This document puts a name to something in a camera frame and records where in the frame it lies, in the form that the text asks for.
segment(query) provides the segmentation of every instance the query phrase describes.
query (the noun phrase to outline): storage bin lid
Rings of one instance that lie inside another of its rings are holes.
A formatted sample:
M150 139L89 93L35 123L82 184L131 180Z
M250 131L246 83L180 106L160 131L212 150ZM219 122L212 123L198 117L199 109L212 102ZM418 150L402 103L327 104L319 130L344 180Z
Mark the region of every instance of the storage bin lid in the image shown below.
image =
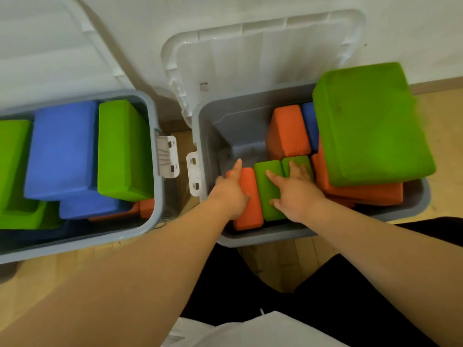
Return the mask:
M352 56L364 25L361 11L340 10L188 31L161 61L191 126L198 104L315 83Z
M133 89L75 0L0 0L0 110Z

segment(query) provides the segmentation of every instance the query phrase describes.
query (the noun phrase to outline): yoga block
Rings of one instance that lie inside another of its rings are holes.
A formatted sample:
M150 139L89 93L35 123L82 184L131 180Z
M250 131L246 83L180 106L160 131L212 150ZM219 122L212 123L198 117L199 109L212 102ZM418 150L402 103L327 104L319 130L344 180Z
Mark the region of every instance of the yoga block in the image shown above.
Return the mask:
M100 104L98 192L125 201L154 197L150 128L127 100Z
M26 198L61 201L96 190L97 118L95 101L36 110Z
M310 148L312 149L312 153L317 153L319 130L313 102L307 102L305 104L300 105L300 110L302 111L304 124L306 126L307 134L309 135Z
M0 121L0 215L29 215L38 201L24 198L32 122Z
M239 177L239 185L243 193L250 196L248 204L240 217L233 221L236 230L249 230L263 225L262 206L259 198L256 175L252 168L242 168Z
M283 169L279 160L270 160L254 164L254 173L258 185L259 198L262 206L262 215L265 221L286 219L286 216L269 204L274 198L280 198L280 189L265 175L270 170L276 175L283 176Z
M306 169L307 169L307 172L310 175L310 179L312 179L312 181L315 181L315 178L313 177L312 166L310 165L310 160L309 160L308 156L297 156L297 157L284 158L281 161L281 166L283 168L283 175L286 178L288 178L290 173L291 173L291 170L289 168L289 161L290 160L293 160L298 166L304 165L306 167Z
M59 202L38 202L37 210L28 215L0 215L0 229L37 230L55 229L59 218Z
M328 179L328 170L325 163L323 146L319 142L319 152L312 156L313 167L317 186L327 196L336 198L348 198L352 202L360 204L372 204L375 206L393 206L403 202L402 183L366 186L333 186Z
M87 219L96 216L126 212L133 207L131 202L103 196L94 191L90 195L67 198L60 202L62 219Z
M310 154L309 137L299 105L275 108L265 147L270 160Z
M140 201L140 216L143 219L149 219L154 211L154 198Z
M105 220L113 220L113 219L123 219L123 218L130 218L140 215L140 202L135 202L131 210L126 212L116 213L112 215L104 215L104 216L96 216L89 218L89 221L105 221Z
M436 171L399 63L326 72L313 103L333 186L397 183Z
M347 198L339 198L339 197L327 197L330 201L336 202L344 207L347 208L354 208L355 207L355 202L351 201L350 199Z

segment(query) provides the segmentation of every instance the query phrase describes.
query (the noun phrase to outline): right hand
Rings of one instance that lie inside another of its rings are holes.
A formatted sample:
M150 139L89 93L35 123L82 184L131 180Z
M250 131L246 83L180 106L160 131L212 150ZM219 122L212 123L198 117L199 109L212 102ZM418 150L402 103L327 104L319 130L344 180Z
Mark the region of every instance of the right hand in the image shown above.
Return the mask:
M280 210L289 220L306 224L315 207L326 200L323 192L312 182L305 166L289 161L290 175L284 178L267 170L272 183L280 188L280 198L270 200L270 205Z

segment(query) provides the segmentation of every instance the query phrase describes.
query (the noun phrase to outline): black pants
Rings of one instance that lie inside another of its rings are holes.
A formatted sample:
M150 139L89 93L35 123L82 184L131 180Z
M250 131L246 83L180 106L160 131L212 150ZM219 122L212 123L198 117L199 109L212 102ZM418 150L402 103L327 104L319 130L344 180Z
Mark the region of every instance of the black pants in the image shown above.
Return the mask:
M442 217L399 226L463 246L463 219ZM214 326L279 311L356 346L435 346L340 254L296 289L278 292L234 248L216 245L182 317Z

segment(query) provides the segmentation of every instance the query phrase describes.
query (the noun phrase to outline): blue yoga block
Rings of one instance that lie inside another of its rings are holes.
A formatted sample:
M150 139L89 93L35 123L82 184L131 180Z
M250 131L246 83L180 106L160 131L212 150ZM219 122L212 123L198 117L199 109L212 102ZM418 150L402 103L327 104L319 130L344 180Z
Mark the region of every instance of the blue yoga block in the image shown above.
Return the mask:
M61 201L97 189L98 103L84 101L35 112L24 195Z
M300 105L300 110L302 111L304 124L306 125L307 134L309 135L312 153L318 153L319 130L313 102L307 102Z
M103 196L93 191L92 194L62 200L59 204L59 217L61 219L86 219L126 212L132 206L133 202Z

